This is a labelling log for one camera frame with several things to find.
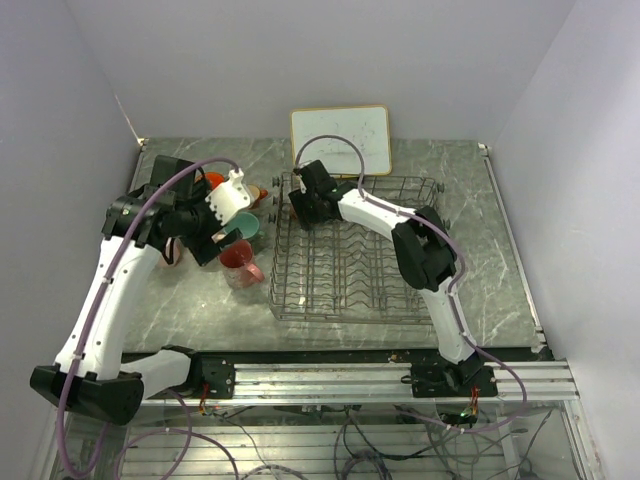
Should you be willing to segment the pink faceted mug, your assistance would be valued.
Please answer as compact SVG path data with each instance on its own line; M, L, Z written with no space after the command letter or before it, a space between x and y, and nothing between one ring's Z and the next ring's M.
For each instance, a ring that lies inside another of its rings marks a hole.
M172 268L175 267L181 259L182 245L180 241L177 238L170 238L161 253L157 266L159 268Z

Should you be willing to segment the salmon pink mug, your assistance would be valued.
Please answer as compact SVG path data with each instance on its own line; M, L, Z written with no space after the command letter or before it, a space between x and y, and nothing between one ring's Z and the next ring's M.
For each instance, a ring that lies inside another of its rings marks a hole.
M291 206L290 208L290 216L292 219L298 221L300 224L303 223L304 216L294 206Z

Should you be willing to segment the mint green cup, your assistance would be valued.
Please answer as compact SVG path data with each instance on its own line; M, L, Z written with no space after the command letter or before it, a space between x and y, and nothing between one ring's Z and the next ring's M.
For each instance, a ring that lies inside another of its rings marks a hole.
M261 228L260 220L249 212L238 213L224 226L222 233L226 237L249 242L257 241L265 236L265 232Z

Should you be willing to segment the large orange mug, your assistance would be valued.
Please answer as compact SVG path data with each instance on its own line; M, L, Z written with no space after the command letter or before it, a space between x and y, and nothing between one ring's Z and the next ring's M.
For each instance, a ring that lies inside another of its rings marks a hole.
M226 181L225 177L217 172L206 172L204 178L211 190L215 190Z

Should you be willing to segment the small orange cup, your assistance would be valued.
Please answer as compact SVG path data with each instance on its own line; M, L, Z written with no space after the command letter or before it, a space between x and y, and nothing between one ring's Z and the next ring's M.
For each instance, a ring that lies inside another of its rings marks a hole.
M248 189L252 196L252 204L250 205L249 209L254 210L258 208L261 201L269 195L269 192L267 189L259 187L255 184L250 184L248 186Z

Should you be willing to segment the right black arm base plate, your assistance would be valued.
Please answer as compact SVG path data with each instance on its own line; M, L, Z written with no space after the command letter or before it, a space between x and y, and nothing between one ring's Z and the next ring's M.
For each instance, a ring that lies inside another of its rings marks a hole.
M494 370L478 357L454 365L447 361L412 364L400 379L411 387L414 398L496 397Z

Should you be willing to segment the dusty pink mug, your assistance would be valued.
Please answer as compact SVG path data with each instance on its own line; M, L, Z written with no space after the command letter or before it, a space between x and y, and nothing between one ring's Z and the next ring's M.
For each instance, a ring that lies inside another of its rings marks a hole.
M265 274L255 263L253 248L247 240L234 242L218 259L225 281L232 289L249 288L265 280Z

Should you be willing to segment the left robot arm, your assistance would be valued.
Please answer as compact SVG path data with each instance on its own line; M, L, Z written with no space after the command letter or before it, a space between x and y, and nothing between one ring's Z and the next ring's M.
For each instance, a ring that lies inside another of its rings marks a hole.
M214 238L252 202L243 171L228 164L227 180L211 187L203 162L159 155L149 181L111 203L74 329L54 362L30 377L31 388L61 412L122 426L165 389L182 397L202 389L202 361L193 350L168 346L130 363L122 353L139 293L171 241L205 265L239 239L238 230Z

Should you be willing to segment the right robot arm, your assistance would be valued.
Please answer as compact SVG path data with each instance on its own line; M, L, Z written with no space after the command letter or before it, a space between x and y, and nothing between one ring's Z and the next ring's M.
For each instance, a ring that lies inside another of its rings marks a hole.
M294 169L300 187L289 193L295 214L305 230L339 220L357 224L393 243L403 280L423 298L446 362L440 375L450 394L465 394L476 383L483 361L476 349L457 292L461 261L457 247L430 206L409 209L365 191L361 183L339 183L319 160Z

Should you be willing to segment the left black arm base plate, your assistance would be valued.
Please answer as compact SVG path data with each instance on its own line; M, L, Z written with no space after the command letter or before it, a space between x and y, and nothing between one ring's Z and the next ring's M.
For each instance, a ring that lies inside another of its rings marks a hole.
M195 352L185 385L197 395L212 399L231 399L236 384L235 365L226 356Z

